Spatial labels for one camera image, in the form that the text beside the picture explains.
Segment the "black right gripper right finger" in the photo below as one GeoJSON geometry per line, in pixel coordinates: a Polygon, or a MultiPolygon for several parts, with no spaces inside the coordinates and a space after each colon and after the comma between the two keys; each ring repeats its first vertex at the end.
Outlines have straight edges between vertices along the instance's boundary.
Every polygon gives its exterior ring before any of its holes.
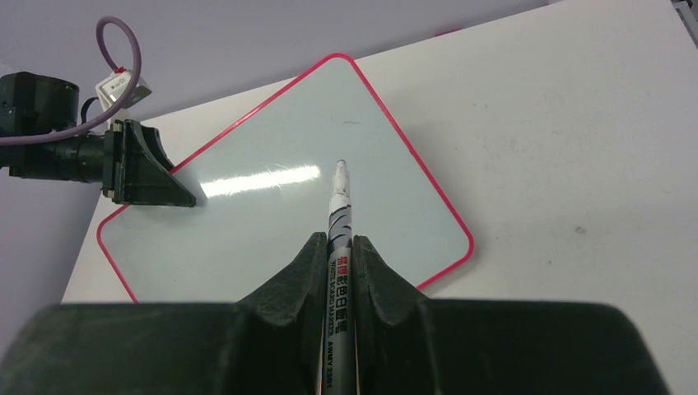
{"type": "Polygon", "coordinates": [[[353,240],[363,394],[666,394],[635,325],[607,304],[433,299],[353,240]]]}

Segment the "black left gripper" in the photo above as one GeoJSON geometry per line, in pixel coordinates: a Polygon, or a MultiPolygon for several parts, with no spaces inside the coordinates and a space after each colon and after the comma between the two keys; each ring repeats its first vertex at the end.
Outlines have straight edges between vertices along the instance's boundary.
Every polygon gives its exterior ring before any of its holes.
{"type": "Polygon", "coordinates": [[[102,194],[123,205],[194,207],[196,198],[172,174],[156,128],[117,120],[104,134],[102,194]]]}

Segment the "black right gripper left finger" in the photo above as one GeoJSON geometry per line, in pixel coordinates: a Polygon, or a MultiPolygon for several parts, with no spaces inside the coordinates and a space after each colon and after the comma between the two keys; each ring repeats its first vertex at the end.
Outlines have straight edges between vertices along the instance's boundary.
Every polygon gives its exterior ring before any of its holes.
{"type": "Polygon", "coordinates": [[[314,394],[325,233],[234,303],[61,304],[1,362],[4,394],[314,394]]]}

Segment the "black whiteboard marker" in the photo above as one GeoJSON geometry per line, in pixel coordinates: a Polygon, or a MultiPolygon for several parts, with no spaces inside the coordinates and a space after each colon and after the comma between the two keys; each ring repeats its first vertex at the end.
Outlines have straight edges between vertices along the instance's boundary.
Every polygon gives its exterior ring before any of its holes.
{"type": "Polygon", "coordinates": [[[328,215],[327,296],[323,334],[322,394],[356,393],[356,335],[351,279],[350,174],[339,160],[328,215]]]}

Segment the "red framed whiteboard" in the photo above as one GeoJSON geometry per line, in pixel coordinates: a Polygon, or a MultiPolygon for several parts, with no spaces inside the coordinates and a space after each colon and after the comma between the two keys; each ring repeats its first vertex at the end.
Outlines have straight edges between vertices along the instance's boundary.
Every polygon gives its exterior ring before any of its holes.
{"type": "Polygon", "coordinates": [[[124,206],[96,237],[134,301],[232,302],[328,228],[336,163],[352,229],[423,288],[465,263],[474,239],[356,62],[316,63],[176,165],[195,207],[124,206]]]}

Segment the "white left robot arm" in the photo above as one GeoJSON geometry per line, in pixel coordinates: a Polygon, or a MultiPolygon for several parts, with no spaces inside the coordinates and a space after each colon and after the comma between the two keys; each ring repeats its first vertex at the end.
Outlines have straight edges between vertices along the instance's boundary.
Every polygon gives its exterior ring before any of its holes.
{"type": "MultiPolygon", "coordinates": [[[[1,79],[2,137],[38,137],[77,124],[79,89],[58,78],[17,72],[1,79]]],[[[117,204],[194,207],[195,196],[174,168],[157,129],[131,119],[103,134],[4,146],[1,165],[12,177],[99,184],[117,204]]]]}

